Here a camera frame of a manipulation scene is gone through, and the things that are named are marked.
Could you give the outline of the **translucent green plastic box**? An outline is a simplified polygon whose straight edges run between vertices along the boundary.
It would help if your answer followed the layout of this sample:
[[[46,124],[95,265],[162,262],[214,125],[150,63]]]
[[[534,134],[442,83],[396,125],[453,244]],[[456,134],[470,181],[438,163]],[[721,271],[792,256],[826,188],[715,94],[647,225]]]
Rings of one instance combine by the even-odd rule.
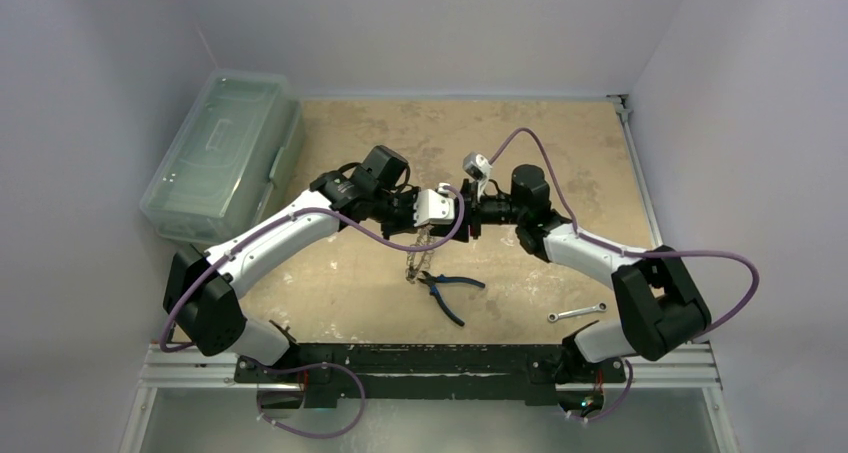
[[[299,98],[279,74],[214,71],[140,209],[162,238],[216,245],[277,212],[302,151]]]

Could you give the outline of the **small silver wrench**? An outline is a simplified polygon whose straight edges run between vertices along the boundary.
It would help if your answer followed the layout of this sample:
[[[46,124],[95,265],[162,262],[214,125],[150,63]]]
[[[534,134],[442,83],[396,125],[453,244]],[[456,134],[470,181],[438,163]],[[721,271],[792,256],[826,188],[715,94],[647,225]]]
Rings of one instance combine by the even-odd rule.
[[[594,313],[604,313],[606,311],[607,311],[607,304],[604,303],[604,302],[599,302],[595,305],[591,305],[591,306],[587,306],[587,307],[583,307],[583,308],[568,310],[568,311],[559,312],[559,313],[549,313],[547,315],[547,321],[549,323],[556,323],[558,321],[569,319],[569,318],[574,318],[574,317],[579,317],[579,316],[584,316],[584,315],[589,315],[589,314],[594,314]]]

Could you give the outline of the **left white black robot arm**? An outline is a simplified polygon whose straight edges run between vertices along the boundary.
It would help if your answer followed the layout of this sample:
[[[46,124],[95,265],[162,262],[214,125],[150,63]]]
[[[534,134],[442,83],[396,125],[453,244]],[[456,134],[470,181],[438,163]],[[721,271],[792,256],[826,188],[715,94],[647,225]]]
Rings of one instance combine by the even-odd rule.
[[[361,162],[319,175],[288,206],[234,239],[207,251],[193,245],[174,254],[163,308],[168,317],[159,340],[164,352],[172,328],[205,356],[234,352],[259,361],[272,381],[297,372],[298,355],[279,328],[249,318],[240,300],[277,266],[311,244],[366,219],[409,220],[399,214],[397,192],[409,179],[407,160],[378,145]]]

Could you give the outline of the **aluminium frame rail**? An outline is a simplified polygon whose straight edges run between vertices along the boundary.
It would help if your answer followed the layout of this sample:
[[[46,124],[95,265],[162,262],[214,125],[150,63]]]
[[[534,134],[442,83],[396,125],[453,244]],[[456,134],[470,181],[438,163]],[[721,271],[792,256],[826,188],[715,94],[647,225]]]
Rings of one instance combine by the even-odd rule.
[[[650,363],[634,360],[630,390],[606,387],[613,409],[569,420],[556,407],[520,402],[353,400],[284,414],[285,432],[262,421],[255,390],[238,384],[231,354],[206,358],[151,347],[140,373],[124,452],[735,452],[714,356],[690,345]],[[340,430],[314,440],[298,430]]]

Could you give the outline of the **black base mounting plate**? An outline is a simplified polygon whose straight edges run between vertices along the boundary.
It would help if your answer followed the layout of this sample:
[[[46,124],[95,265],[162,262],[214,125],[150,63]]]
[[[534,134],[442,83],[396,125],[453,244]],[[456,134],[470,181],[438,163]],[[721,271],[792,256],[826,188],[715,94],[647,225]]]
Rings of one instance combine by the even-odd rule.
[[[303,384],[307,408],[359,397],[578,406],[563,386],[621,386],[626,373],[620,360],[590,364],[563,344],[302,343],[270,367],[239,357],[234,380],[263,389]]]

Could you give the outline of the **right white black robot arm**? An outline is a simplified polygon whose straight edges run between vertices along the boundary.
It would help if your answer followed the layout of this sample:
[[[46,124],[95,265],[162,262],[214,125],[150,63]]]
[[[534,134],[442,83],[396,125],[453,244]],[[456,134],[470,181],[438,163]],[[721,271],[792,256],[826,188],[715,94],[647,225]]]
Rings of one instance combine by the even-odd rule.
[[[712,315],[695,282],[669,247],[629,248],[577,227],[550,201],[543,170],[522,164],[508,193],[487,195],[491,167],[467,160],[463,226],[478,238],[483,225],[514,226],[524,251],[546,263],[571,268],[609,288],[618,317],[592,323],[564,340],[564,372],[584,380],[602,361],[626,356],[658,360],[704,332]]]

